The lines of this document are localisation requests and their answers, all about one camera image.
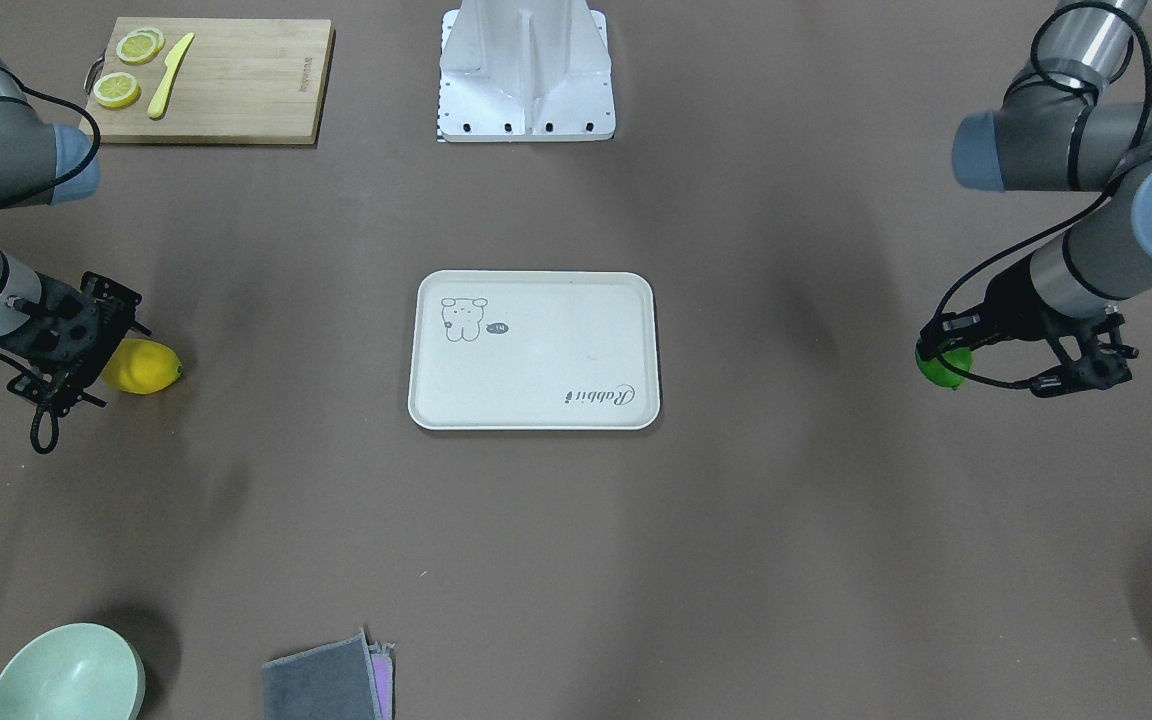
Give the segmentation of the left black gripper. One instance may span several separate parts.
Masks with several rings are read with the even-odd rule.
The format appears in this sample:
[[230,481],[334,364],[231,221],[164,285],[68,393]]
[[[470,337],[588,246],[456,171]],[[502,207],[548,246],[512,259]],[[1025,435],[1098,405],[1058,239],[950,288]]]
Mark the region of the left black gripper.
[[1059,397],[1132,381],[1130,361],[1137,359],[1137,348],[1123,342],[1124,323],[1123,314],[1102,310],[1091,318],[1060,313],[1039,297],[1029,264],[1018,263],[992,279],[979,304],[960,313],[938,310],[920,331],[920,342],[935,351],[965,347],[973,353],[1007,342],[1046,344],[1055,365],[1034,376],[1001,381],[972,370],[965,377],[980,386]]

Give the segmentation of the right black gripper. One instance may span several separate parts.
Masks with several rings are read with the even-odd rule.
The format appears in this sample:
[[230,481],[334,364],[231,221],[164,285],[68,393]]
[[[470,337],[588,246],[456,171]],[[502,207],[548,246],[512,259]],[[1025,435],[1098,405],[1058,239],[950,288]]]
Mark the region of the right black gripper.
[[141,293],[93,272],[82,275],[77,290],[47,275],[40,279],[37,300],[26,291],[6,296],[6,306],[26,316],[6,336],[6,350],[29,364],[8,391],[55,414],[69,414],[77,404],[105,407],[88,388],[129,332],[151,334],[137,320]]

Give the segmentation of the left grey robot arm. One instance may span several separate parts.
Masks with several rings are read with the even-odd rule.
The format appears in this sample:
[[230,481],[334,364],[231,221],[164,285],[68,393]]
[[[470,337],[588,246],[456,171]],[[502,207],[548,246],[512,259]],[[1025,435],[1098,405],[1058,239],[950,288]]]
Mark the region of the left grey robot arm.
[[1121,304],[1152,290],[1152,53],[1143,1],[1061,1],[996,109],[960,123],[957,183],[1092,192],[1092,204],[1011,247],[983,300],[935,306],[915,344],[929,381],[1058,397],[1130,381]]

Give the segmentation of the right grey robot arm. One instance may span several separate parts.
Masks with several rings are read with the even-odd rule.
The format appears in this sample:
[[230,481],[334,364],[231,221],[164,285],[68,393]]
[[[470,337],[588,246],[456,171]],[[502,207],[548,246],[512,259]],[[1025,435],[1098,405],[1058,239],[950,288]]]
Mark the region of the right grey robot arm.
[[[103,136],[88,111],[84,128],[47,123],[0,58],[0,211],[86,199],[100,182]],[[58,416],[96,404],[90,387],[120,342],[141,331],[141,295],[84,273],[58,281],[0,249],[0,355],[18,370],[9,391]]]

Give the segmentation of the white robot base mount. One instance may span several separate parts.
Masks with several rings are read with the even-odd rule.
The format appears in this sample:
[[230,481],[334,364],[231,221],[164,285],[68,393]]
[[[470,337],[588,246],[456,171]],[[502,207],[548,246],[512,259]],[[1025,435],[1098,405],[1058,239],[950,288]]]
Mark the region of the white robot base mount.
[[462,1],[440,32],[438,141],[616,135],[608,22],[585,1]]

